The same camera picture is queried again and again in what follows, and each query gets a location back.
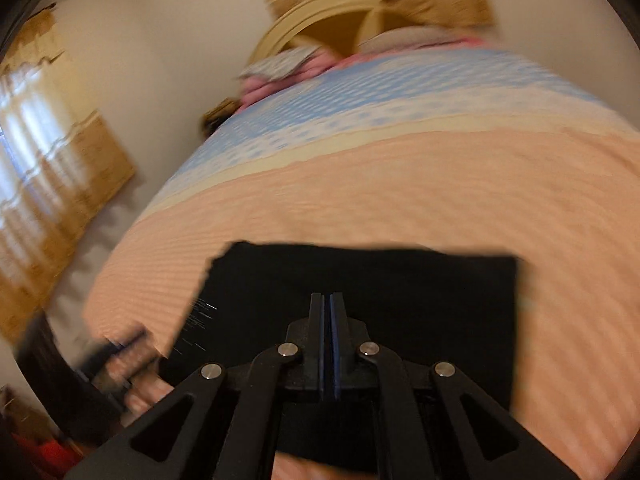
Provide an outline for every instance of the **black fabric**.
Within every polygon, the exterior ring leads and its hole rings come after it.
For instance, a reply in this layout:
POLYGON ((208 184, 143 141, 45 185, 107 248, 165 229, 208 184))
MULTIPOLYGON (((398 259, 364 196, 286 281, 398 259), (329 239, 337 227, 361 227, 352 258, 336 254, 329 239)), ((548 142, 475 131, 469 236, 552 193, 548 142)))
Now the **black fabric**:
MULTIPOLYGON (((208 362, 251 362, 307 316, 313 292, 342 292, 348 316, 366 323, 373 341, 416 363, 450 361, 508 408, 516 270, 510 256, 238 242, 212 262, 161 375, 176 384, 208 362)), ((278 447, 369 470, 370 428, 354 428, 364 418, 362 406, 319 408, 306 417, 289 406, 282 422, 289 434, 281 433, 278 447), (352 413, 348 424, 345 412, 352 413), (304 439, 309 433, 315 440, 304 439)))

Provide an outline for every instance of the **bedspread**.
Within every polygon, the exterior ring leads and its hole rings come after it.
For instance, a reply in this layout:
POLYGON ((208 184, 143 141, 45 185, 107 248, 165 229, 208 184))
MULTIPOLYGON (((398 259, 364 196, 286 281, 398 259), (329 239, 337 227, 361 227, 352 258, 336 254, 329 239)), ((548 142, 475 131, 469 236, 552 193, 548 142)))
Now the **bedspread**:
POLYGON ((633 128, 519 56, 357 64, 228 120, 115 248, 86 320, 142 322, 168 351, 209 260, 241 239, 514 253, 514 415, 602 479, 640 426, 639 172, 633 128))

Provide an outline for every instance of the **metal screw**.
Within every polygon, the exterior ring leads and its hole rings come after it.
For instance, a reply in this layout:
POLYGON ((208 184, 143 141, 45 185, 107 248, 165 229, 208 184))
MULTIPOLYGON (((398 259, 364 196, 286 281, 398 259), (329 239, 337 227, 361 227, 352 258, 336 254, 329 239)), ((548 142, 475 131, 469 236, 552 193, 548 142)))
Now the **metal screw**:
POLYGON ((436 373, 440 377, 451 377, 454 373, 456 373, 456 367, 451 363, 443 361, 436 364, 436 373))
POLYGON ((200 375, 205 379, 217 379, 222 375, 222 367, 215 364, 204 365, 200 370, 200 375))
POLYGON ((298 353, 298 347, 293 343, 282 343, 278 346, 278 354, 282 357, 291 357, 298 353))
POLYGON ((367 341, 360 345, 360 352, 364 355, 375 355, 380 352, 380 347, 371 341, 367 341))

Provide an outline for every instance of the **headboard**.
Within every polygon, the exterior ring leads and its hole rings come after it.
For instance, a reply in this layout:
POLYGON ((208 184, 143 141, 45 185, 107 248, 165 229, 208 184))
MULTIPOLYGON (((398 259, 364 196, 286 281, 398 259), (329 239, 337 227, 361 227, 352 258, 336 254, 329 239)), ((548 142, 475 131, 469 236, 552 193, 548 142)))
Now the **headboard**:
POLYGON ((249 63, 296 46, 317 44, 347 57, 369 38, 394 28, 418 25, 386 10, 382 0, 307 0, 277 20, 255 48, 249 63))

